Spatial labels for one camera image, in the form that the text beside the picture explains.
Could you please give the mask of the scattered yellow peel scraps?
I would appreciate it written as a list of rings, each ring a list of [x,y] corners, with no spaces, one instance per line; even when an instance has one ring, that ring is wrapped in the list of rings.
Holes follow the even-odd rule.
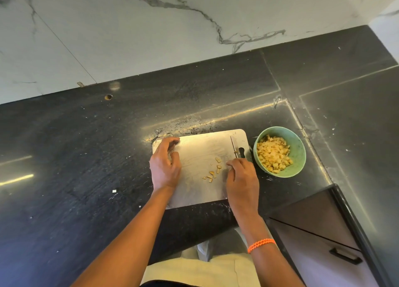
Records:
[[[219,156],[211,157],[202,165],[202,179],[211,183],[222,173],[222,159]]]

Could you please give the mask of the person's right forearm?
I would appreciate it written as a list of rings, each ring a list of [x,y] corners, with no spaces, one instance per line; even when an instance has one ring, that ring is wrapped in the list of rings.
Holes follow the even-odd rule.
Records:
[[[305,287],[277,244],[260,215],[238,223],[249,245],[261,287]]]

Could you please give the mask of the person's left forearm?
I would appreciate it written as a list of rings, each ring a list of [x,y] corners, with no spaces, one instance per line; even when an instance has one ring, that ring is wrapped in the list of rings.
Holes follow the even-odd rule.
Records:
[[[154,190],[139,213],[71,287],[139,287],[172,194],[169,186]]]

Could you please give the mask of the heap of diced yellow cubes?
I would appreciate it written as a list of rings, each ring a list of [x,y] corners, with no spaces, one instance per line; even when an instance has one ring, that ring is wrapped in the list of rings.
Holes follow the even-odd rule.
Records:
[[[290,152],[291,146],[282,137],[266,134],[256,144],[258,159],[270,173],[280,173],[294,163]]]

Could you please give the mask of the beige trousers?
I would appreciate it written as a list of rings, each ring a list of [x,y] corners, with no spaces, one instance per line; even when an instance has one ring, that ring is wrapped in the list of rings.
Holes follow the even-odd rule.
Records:
[[[147,266],[141,285],[181,283],[197,287],[261,287],[240,228]]]

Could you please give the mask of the green bowl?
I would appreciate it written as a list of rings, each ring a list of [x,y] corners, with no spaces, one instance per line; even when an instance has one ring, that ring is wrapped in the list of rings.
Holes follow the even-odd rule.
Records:
[[[291,146],[291,152],[289,157],[293,160],[293,164],[288,166],[285,170],[281,171],[280,173],[270,173],[267,169],[261,164],[260,160],[258,159],[256,153],[256,144],[263,138],[266,134],[270,136],[277,136],[282,137],[286,140],[287,144]],[[280,126],[273,126],[263,130],[259,136],[256,138],[255,143],[253,145],[253,155],[255,162],[258,166],[266,173],[278,177],[278,178],[291,178],[297,175],[303,168],[306,163],[307,153],[305,150],[305,146],[302,140],[297,136],[293,131],[288,128],[280,127]]]

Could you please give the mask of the grey cabinet drawer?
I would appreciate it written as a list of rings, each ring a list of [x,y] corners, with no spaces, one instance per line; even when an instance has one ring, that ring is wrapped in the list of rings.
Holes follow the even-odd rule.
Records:
[[[399,287],[337,184],[277,210],[267,223],[306,287]],[[331,255],[334,247],[363,262]]]

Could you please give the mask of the person's right hand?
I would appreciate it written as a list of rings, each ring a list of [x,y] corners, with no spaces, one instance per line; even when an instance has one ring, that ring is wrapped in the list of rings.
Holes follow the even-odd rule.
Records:
[[[236,173],[228,173],[226,180],[227,199],[234,217],[240,223],[258,215],[259,180],[252,162],[238,160]]]

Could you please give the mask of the steel cutting board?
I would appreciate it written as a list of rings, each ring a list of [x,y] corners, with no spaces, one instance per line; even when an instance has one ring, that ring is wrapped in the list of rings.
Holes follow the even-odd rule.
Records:
[[[252,161],[247,135],[242,129],[183,136],[174,151],[180,155],[182,173],[179,184],[167,209],[215,202],[227,199],[226,180],[229,167],[226,162],[235,159],[230,136],[234,136],[241,157]],[[211,157],[222,159],[222,173],[211,183],[203,180],[202,165]]]

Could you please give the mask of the kitchen knife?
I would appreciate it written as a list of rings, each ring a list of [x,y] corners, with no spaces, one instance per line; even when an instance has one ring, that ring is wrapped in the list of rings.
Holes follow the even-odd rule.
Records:
[[[241,153],[239,151],[239,147],[238,147],[237,141],[236,141],[234,136],[230,136],[230,138],[231,138],[231,142],[232,142],[232,146],[233,146],[233,152],[235,154],[235,157],[236,158],[240,158],[241,157]]]

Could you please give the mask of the person's left hand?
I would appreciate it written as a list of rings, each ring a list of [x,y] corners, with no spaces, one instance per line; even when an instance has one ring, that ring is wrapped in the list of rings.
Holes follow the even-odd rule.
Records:
[[[179,142],[179,137],[162,139],[150,158],[152,183],[156,193],[167,193],[171,197],[177,187],[181,173],[173,172],[170,154],[174,152],[174,147]]]

